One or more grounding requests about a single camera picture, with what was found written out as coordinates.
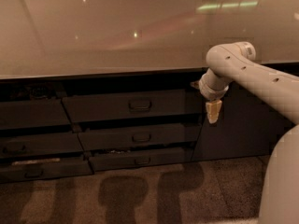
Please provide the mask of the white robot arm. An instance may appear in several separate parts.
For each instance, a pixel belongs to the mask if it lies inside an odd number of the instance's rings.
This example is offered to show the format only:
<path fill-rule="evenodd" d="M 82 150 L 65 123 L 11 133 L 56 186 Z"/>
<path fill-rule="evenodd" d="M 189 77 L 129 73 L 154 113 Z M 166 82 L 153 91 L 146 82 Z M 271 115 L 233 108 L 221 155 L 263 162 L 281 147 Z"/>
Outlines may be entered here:
<path fill-rule="evenodd" d="M 299 224 L 299 77 L 257 64 L 255 57 L 249 42 L 214 46 L 206 54 L 206 73 L 191 86 L 206 98 L 211 124 L 218 120 L 221 98 L 233 81 L 294 124 L 269 159 L 258 224 Z"/>

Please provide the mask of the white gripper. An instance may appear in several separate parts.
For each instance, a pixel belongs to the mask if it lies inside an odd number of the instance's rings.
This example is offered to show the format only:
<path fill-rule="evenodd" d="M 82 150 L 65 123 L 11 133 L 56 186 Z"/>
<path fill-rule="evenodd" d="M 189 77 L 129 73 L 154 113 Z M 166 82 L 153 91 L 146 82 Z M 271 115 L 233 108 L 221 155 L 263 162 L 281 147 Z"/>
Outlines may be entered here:
<path fill-rule="evenodd" d="M 229 79 L 215 75 L 203 75 L 199 81 L 191 82 L 191 86 L 209 101 L 206 102 L 206 116 L 210 124 L 218 121 L 222 106 L 220 99 L 228 91 L 229 84 Z"/>

